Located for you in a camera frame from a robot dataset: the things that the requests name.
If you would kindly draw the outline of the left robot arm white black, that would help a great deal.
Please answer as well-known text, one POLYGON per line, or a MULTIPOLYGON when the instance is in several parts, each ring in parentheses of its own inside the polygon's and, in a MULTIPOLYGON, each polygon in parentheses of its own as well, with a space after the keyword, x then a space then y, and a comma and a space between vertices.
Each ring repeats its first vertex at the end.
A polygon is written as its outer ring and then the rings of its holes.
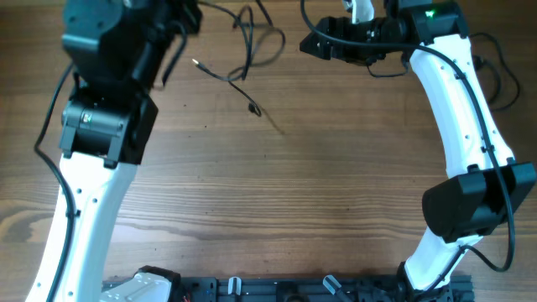
POLYGON ((55 213, 30 301, 96 301, 118 210, 158 115, 150 92, 175 37, 201 26, 194 0, 69 1, 61 42, 73 88, 61 114, 55 213))

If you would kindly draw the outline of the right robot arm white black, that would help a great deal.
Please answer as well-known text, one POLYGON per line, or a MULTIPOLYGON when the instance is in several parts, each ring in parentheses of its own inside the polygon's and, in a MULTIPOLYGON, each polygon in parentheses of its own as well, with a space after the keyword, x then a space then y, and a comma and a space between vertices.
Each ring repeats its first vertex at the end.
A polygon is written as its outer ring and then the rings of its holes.
POLYGON ((536 172, 515 159, 493 121, 459 5, 387 1, 383 6, 386 14, 378 18, 369 1, 344 2, 347 16, 310 23, 300 49, 364 66, 399 52, 407 70, 418 76, 441 134, 447 178, 423 194, 425 234, 384 295, 395 301, 456 301, 462 292, 451 273, 500 225, 508 228, 508 250, 498 271, 510 269, 514 213, 535 185, 536 172))

